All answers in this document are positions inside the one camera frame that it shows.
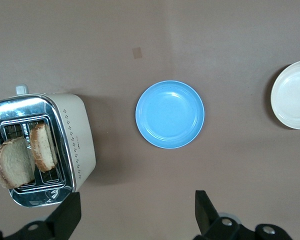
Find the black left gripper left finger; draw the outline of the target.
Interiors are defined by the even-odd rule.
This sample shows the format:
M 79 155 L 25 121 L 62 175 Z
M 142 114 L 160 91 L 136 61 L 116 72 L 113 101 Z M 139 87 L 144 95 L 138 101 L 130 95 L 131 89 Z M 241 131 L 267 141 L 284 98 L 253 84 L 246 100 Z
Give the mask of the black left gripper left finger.
M 0 240 L 68 240 L 81 220 L 81 196 L 70 193 L 45 219 L 26 224 L 17 232 Z

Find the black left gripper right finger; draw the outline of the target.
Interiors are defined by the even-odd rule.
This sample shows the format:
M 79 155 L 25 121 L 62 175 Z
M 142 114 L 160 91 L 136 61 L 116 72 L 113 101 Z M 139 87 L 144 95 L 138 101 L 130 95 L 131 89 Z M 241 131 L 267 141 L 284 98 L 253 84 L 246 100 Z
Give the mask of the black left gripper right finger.
M 204 190 L 195 191 L 196 240 L 290 240 L 281 227 L 262 223 L 250 230 L 229 216 L 220 216 Z

